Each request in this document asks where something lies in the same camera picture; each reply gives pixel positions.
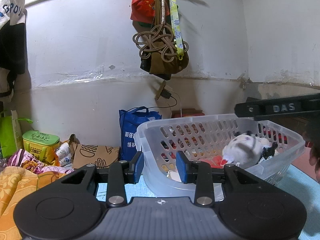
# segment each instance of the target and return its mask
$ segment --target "blue tote bag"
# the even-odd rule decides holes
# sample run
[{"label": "blue tote bag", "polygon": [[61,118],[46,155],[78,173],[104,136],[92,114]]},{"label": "blue tote bag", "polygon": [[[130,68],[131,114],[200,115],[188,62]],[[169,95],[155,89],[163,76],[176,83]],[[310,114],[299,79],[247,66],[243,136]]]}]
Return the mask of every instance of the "blue tote bag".
[{"label": "blue tote bag", "polygon": [[121,129],[121,150],[120,158],[122,161],[131,161],[137,152],[133,135],[137,127],[147,121],[161,119],[159,112],[149,111],[145,106],[137,107],[131,111],[119,110],[120,129]]}]

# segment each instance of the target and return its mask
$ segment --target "white plush toy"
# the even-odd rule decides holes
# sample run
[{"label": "white plush toy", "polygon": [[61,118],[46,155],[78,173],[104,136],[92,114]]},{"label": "white plush toy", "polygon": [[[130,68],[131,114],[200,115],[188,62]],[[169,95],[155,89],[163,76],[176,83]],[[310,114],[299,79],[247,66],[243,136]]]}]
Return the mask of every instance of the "white plush toy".
[{"label": "white plush toy", "polygon": [[231,140],[224,147],[222,157],[228,163],[247,169],[260,161],[264,148],[268,149],[270,144],[268,139],[251,136],[248,131]]}]

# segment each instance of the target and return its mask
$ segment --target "gray ribbed surface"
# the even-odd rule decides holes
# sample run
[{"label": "gray ribbed surface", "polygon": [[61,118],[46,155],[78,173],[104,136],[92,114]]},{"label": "gray ribbed surface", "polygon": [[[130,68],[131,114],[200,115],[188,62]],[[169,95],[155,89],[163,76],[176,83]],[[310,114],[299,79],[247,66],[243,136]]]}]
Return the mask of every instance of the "gray ribbed surface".
[{"label": "gray ribbed surface", "polygon": [[100,225],[80,239],[243,240],[212,209],[197,207],[188,197],[136,197],[128,206],[110,209]]}]

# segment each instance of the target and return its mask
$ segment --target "yellow cooler bag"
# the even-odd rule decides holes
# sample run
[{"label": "yellow cooler bag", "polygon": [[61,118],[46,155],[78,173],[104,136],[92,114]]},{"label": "yellow cooler bag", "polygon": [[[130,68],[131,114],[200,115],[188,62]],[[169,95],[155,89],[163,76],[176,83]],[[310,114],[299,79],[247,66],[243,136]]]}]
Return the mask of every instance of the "yellow cooler bag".
[{"label": "yellow cooler bag", "polygon": [[60,138],[56,135],[28,131],[22,136],[24,149],[38,160],[49,165],[55,165],[55,149],[60,145]]}]

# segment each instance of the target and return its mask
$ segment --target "metal screw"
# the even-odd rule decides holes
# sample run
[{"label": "metal screw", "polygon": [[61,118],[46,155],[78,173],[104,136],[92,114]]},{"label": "metal screw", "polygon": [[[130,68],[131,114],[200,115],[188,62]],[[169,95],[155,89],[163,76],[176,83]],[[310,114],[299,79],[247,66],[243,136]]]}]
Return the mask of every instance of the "metal screw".
[{"label": "metal screw", "polygon": [[197,198],[197,203],[204,206],[209,205],[212,203],[212,199],[209,197],[200,197],[200,198]]},{"label": "metal screw", "polygon": [[124,201],[124,198],[121,196],[112,196],[108,199],[111,204],[120,204]]}]

